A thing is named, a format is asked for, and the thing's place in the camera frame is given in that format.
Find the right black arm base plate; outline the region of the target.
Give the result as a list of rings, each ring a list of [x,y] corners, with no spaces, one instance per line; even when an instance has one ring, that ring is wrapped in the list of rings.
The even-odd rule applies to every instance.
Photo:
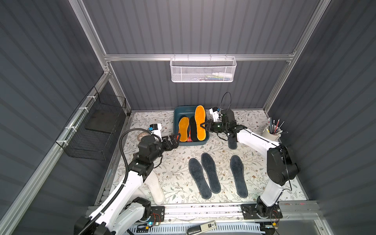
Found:
[[[271,207],[264,206],[262,203],[241,204],[240,208],[244,219],[276,219],[279,221],[283,218],[278,204]]]

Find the black insole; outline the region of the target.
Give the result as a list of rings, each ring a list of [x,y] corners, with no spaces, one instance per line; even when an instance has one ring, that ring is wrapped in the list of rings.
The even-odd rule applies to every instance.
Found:
[[[197,137],[197,125],[194,117],[190,118],[190,137],[193,142],[198,141]]]

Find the yellow fleece insole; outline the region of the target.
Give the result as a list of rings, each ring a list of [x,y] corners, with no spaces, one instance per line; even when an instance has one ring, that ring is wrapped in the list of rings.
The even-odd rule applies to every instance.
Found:
[[[196,107],[194,115],[197,125],[197,137],[199,141],[204,141],[206,138],[206,131],[200,125],[206,121],[206,111],[202,105]]]
[[[190,119],[188,117],[182,117],[178,124],[180,142],[186,142],[189,138]]]

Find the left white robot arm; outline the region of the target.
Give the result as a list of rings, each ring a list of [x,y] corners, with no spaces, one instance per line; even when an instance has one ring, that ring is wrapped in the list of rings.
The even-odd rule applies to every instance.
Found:
[[[154,161],[165,151],[176,149],[180,134],[159,137],[148,131],[138,145],[132,162],[126,164],[126,174],[109,197],[87,218],[81,217],[74,225],[75,235],[122,235],[139,220],[147,220],[151,202],[137,197],[128,206],[127,202],[146,181],[154,169]]]

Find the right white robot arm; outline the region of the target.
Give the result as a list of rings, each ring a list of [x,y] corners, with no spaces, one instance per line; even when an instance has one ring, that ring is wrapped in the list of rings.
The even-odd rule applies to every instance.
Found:
[[[236,143],[241,143],[266,157],[269,180],[257,199],[256,208],[267,210],[276,206],[283,191],[292,190],[291,180],[300,171],[297,164],[292,162],[288,149],[277,141],[269,140],[246,126],[237,124],[234,112],[230,109],[222,111],[215,107],[210,109],[210,115],[213,119],[206,118],[205,110],[196,110],[194,118],[197,138],[201,140],[207,132],[224,133],[232,149]]]

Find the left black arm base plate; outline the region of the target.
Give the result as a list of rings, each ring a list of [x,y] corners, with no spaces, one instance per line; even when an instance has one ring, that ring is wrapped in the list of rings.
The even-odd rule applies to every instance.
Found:
[[[150,216],[146,222],[163,222],[165,216],[165,206],[151,206]]]

